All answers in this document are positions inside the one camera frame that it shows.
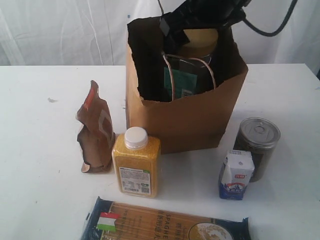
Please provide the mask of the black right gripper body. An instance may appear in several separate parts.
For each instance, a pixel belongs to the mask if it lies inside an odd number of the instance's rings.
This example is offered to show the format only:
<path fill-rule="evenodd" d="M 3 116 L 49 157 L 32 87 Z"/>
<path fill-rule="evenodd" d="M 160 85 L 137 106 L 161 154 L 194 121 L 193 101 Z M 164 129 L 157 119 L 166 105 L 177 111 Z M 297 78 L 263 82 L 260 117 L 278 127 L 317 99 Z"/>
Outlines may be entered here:
<path fill-rule="evenodd" d="M 181 28 L 223 28 L 245 19 L 245 0 L 186 0 L 173 12 Z"/>

